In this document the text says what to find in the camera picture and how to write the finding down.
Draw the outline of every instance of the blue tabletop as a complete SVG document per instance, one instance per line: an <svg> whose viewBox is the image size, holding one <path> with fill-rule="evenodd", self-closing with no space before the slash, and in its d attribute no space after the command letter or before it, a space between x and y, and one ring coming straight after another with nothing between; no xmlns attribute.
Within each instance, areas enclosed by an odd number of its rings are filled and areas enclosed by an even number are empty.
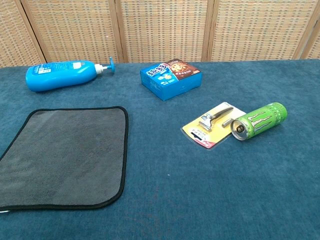
<svg viewBox="0 0 320 240"><path fill-rule="evenodd" d="M320 60L193 63L201 87L167 101L141 84L150 65L117 64L114 75L44 93L27 88L27 67L0 69L1 153L36 109L123 106L129 116L115 203L0 213L0 239L319 239ZM279 102L288 117L207 151L181 127L222 102L245 112Z"/></svg>

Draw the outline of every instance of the black towel edge trim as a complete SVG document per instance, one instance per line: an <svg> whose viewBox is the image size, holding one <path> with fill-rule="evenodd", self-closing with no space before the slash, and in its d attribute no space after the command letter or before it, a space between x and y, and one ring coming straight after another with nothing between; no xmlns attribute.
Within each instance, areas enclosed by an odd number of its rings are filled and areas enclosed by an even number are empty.
<svg viewBox="0 0 320 240"><path fill-rule="evenodd" d="M128 150L128 131L129 131L129 119L128 119L128 112L127 110L122 106L110 106L110 107L89 107L89 108L40 108L37 110L32 111L26 120L24 121L22 127L12 140L12 142L9 144L7 149L4 151L2 156L0 157L0 161L3 159L3 157L6 155L6 153L9 151L11 146L14 144L22 130L27 125L30 118L37 112L41 111L79 111L79 110L108 110L108 109L120 109L124 113L125 117L125 130L124 130L124 144L123 144L123 161L122 161L122 173L121 173L121 181L120 181L120 187L118 192L108 199L107 201L103 201L96 204L88 204L88 205L60 205L60 204L33 204L33 205L10 205L10 206L2 206L0 207L0 212L5 211L21 211L21 210L92 210L92 209L99 209L102 207L106 207L110 204L113 204L116 200L120 198L122 193L125 189L125 179L126 179L126 168L127 168L127 150Z"/></svg>

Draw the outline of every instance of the blue box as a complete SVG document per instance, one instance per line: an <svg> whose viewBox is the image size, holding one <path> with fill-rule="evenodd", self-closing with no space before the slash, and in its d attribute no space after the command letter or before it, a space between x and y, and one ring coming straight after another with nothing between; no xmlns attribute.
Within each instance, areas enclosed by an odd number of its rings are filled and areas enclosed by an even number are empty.
<svg viewBox="0 0 320 240"><path fill-rule="evenodd" d="M163 101L199 87L202 72L185 61L173 59L140 70L141 82Z"/></svg>

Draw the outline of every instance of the green energy drink can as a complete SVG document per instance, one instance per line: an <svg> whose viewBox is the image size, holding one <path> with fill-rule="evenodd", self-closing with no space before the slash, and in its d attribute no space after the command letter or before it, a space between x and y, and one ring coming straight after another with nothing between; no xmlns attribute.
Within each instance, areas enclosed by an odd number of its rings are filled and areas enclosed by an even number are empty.
<svg viewBox="0 0 320 240"><path fill-rule="evenodd" d="M252 138L282 123L287 115L287 110L282 104L270 103L235 119L231 123L232 135L238 140Z"/></svg>

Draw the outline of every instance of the woven rattan screen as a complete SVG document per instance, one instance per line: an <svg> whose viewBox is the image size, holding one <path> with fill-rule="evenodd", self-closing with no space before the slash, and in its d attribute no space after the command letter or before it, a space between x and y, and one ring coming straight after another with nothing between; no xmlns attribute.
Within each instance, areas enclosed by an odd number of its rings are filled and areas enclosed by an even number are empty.
<svg viewBox="0 0 320 240"><path fill-rule="evenodd" d="M43 62L15 1L1 1L0 23L0 68Z"/></svg>
<svg viewBox="0 0 320 240"><path fill-rule="evenodd" d="M308 54L308 59L320 59L320 32Z"/></svg>
<svg viewBox="0 0 320 240"><path fill-rule="evenodd" d="M107 0L22 2L48 62L89 60L102 64L109 56L118 62Z"/></svg>
<svg viewBox="0 0 320 240"><path fill-rule="evenodd" d="M292 59L317 0L216 0L212 61Z"/></svg>
<svg viewBox="0 0 320 240"><path fill-rule="evenodd" d="M201 61L207 0L116 0L131 63Z"/></svg>

